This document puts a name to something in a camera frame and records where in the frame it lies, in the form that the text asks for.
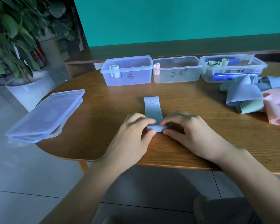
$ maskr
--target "translucent storage box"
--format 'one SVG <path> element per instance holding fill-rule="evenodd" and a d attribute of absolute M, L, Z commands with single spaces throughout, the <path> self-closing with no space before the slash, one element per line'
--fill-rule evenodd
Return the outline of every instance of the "translucent storage box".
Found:
<path fill-rule="evenodd" d="M 84 93 L 85 90 L 72 90 L 51 94 L 5 135 L 9 141 L 22 144 L 36 143 L 59 135 L 68 117 L 83 102 Z"/>
<path fill-rule="evenodd" d="M 225 82 L 239 76 L 258 76 L 268 65 L 249 54 L 202 56 L 201 76 L 207 83 Z"/>
<path fill-rule="evenodd" d="M 155 83 L 197 81 L 201 67 L 195 56 L 153 59 L 153 79 Z"/>
<path fill-rule="evenodd" d="M 101 67 L 107 86 L 125 86 L 151 82 L 150 56 L 108 59 Z"/>

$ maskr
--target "hand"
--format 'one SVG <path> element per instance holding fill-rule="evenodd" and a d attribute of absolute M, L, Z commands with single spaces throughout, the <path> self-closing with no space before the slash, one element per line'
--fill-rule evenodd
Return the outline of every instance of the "hand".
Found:
<path fill-rule="evenodd" d="M 156 120 L 135 113 L 128 115 L 101 159 L 118 168 L 120 174 L 135 165 L 146 153 L 155 130 L 148 131 L 141 139 L 142 131 Z"/>
<path fill-rule="evenodd" d="M 213 131 L 200 116 L 176 111 L 165 117 L 160 125 L 169 122 L 180 124 L 184 128 L 184 134 L 170 129 L 164 130 L 163 134 L 179 141 L 194 154 L 214 163 L 224 156 L 228 149 L 234 147 Z"/>

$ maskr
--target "purple plastic container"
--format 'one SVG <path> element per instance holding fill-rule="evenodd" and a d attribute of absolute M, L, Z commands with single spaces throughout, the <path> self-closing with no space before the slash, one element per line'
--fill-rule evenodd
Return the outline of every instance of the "purple plastic container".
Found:
<path fill-rule="evenodd" d="M 126 86 L 150 83 L 152 68 L 153 61 L 150 56 L 123 57 L 106 60 L 101 67 L 101 73 L 107 86 Z"/>

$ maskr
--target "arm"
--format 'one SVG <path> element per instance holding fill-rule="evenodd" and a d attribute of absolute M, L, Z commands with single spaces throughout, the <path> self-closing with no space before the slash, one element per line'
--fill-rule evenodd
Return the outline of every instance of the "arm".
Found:
<path fill-rule="evenodd" d="M 280 223 L 280 180 L 247 150 L 214 132 L 201 117 L 176 111 L 160 123 L 180 124 L 184 134 L 164 130 L 194 154 L 217 164 L 240 188 L 264 223 Z"/>
<path fill-rule="evenodd" d="M 92 162 L 77 185 L 40 223 L 91 223 L 112 183 L 146 153 L 156 131 L 141 138 L 142 131 L 155 122 L 139 113 L 128 116 L 105 154 Z"/>

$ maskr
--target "teal wall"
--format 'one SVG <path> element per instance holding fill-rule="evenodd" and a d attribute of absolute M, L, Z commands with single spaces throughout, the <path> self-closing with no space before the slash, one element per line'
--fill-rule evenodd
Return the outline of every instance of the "teal wall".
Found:
<path fill-rule="evenodd" d="M 280 0 L 75 0 L 89 46 L 280 33 Z"/>

